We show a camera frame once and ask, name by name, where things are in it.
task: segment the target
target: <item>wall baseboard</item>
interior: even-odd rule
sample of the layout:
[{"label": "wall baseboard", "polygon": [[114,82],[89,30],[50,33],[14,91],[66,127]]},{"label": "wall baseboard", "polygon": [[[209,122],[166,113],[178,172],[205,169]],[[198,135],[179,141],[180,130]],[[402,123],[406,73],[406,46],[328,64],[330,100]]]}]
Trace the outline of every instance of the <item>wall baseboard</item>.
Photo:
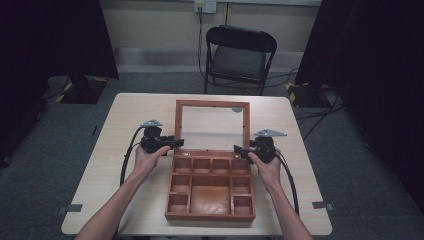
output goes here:
[{"label": "wall baseboard", "polygon": [[[114,51],[118,72],[197,72],[198,54],[194,50],[146,50],[117,48]],[[303,52],[277,52],[270,72],[289,72],[297,68]],[[206,51],[200,63],[205,70]]]}]

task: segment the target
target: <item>black chair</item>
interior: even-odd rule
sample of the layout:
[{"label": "black chair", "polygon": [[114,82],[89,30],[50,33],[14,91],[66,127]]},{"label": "black chair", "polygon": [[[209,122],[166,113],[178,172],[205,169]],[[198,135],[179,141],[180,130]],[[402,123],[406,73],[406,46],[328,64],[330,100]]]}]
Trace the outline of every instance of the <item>black chair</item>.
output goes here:
[{"label": "black chair", "polygon": [[[208,76],[258,85],[262,95],[277,42],[266,32],[220,25],[206,33],[208,47],[204,94]],[[212,55],[212,46],[217,46]]]}]

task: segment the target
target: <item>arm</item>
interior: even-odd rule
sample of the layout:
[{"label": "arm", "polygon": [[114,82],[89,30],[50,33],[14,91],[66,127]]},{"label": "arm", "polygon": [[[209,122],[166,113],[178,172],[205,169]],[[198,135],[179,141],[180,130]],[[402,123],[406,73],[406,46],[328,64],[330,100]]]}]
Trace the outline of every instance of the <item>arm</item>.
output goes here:
[{"label": "arm", "polygon": [[132,173],[109,201],[84,225],[75,239],[112,239],[138,188],[156,167],[158,158],[169,150],[170,147],[162,147],[157,152],[148,154],[138,146]]},{"label": "arm", "polygon": [[281,186],[279,160],[274,158],[270,163],[265,164],[254,153],[249,153],[249,157],[258,167],[262,182],[271,195],[284,239],[312,239]]}]

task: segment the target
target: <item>chair backrest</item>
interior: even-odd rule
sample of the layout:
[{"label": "chair backrest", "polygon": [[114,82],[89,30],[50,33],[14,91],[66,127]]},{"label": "chair backrest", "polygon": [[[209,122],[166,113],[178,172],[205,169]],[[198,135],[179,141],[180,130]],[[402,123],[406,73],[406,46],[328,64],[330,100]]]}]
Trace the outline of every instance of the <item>chair backrest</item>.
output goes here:
[{"label": "chair backrest", "polygon": [[206,33],[206,42],[230,48],[274,53],[277,42],[266,32],[246,28],[219,25]]}]

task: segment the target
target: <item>open lid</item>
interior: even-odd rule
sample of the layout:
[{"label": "open lid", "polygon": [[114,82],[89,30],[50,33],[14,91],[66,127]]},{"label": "open lid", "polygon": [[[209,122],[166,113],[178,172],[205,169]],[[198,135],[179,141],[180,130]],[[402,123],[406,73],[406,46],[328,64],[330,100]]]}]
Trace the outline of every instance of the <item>open lid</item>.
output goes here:
[{"label": "open lid", "polygon": [[175,154],[234,156],[234,145],[249,148],[249,102],[177,100]]}]

